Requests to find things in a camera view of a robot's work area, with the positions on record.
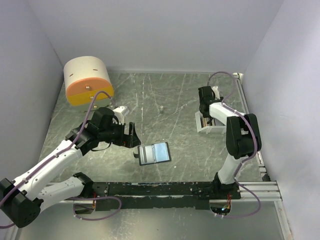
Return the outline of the black leather card holder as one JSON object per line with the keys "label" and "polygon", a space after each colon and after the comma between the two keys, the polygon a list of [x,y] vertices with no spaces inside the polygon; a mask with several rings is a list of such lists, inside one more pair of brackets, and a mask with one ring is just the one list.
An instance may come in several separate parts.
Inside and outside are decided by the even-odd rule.
{"label": "black leather card holder", "polygon": [[[154,157],[155,157],[155,163],[153,164],[159,164],[159,163],[165,163],[165,162],[171,162],[172,157],[170,153],[169,143],[168,142],[160,142],[160,143],[154,143],[154,144],[148,144],[152,145],[154,149]],[[137,147],[137,153],[133,153],[133,156],[135,159],[138,159],[139,162],[139,152]]]}

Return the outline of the beige orange mini drawer cabinet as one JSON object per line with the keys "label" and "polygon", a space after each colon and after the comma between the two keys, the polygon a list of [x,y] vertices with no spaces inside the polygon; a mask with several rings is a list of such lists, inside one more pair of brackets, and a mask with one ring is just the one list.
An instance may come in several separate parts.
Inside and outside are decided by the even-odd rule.
{"label": "beige orange mini drawer cabinet", "polygon": [[69,60],[63,68],[65,96],[69,104],[82,112],[86,112],[99,91],[105,91],[108,95],[100,93],[92,107],[112,105],[114,96],[106,65],[102,60],[94,56],[80,56]]}

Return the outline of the gold black card stack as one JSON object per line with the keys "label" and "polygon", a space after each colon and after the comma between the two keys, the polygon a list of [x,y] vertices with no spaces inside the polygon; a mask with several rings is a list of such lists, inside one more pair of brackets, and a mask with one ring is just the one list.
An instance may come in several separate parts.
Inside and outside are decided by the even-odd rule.
{"label": "gold black card stack", "polygon": [[204,118],[204,117],[200,117],[200,126],[201,128],[205,128],[205,127],[219,127],[220,124],[216,121],[215,118],[212,118],[212,122],[207,122],[208,119]]}

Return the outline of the white card tray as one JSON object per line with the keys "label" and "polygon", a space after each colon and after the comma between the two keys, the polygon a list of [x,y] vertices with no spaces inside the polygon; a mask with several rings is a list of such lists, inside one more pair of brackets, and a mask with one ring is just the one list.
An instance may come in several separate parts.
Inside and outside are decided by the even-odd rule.
{"label": "white card tray", "polygon": [[196,131],[203,134],[225,134],[226,126],[219,120],[204,117],[200,111],[195,113]]}

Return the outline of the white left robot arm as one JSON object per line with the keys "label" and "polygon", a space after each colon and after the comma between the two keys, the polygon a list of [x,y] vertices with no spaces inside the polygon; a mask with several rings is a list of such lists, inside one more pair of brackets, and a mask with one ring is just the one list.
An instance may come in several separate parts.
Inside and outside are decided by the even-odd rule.
{"label": "white left robot arm", "polygon": [[14,180],[4,178],[0,182],[0,209],[14,226],[23,228],[32,223],[41,211],[65,199],[93,196],[94,182],[84,173],[72,175],[62,183],[49,185],[69,163],[81,159],[105,142],[125,148],[141,145],[135,124],[125,123],[120,114],[107,107],[96,110],[91,118],[70,131],[65,139],[47,157]]}

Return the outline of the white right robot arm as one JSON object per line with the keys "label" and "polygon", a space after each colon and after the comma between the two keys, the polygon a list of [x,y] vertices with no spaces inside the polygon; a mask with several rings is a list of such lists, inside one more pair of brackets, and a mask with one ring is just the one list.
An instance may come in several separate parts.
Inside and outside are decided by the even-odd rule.
{"label": "white right robot arm", "polygon": [[229,107],[223,98],[216,98],[216,93],[209,85],[198,88],[198,95],[202,116],[218,120],[226,127],[225,146],[228,154],[212,183],[200,185],[192,193],[199,199],[239,199],[241,195],[236,176],[243,163],[255,157],[262,148],[257,117],[253,113],[245,114]]}

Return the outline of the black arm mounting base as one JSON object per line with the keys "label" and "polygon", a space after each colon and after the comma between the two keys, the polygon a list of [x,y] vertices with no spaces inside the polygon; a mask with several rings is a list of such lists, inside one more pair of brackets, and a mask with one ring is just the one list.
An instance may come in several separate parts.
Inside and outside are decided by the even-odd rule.
{"label": "black arm mounting base", "polygon": [[116,197],[122,209],[195,208],[208,210],[211,200],[241,198],[236,183],[222,185],[215,180],[197,182],[94,182],[90,190],[78,197]]}

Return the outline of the aluminium rail frame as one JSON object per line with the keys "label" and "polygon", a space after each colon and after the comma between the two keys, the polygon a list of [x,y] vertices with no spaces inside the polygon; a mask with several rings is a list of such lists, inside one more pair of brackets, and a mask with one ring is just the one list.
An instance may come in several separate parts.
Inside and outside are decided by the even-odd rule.
{"label": "aluminium rail frame", "polygon": [[[249,134],[253,140],[253,154],[252,158],[256,158],[259,166],[259,172],[262,178],[262,182],[251,182],[246,184],[245,187],[250,189],[254,195],[252,197],[243,197],[243,201],[256,200],[259,198],[258,204],[262,207],[264,204],[272,203],[273,208],[276,211],[276,222],[279,224],[281,231],[281,238],[283,240],[292,240],[293,234],[290,228],[290,224],[286,215],[286,211],[283,205],[283,199],[280,193],[278,183],[271,181],[266,170],[265,163],[261,153],[258,151],[258,140],[253,132],[253,124],[249,124]],[[258,190],[254,191],[252,187],[258,187]]]}

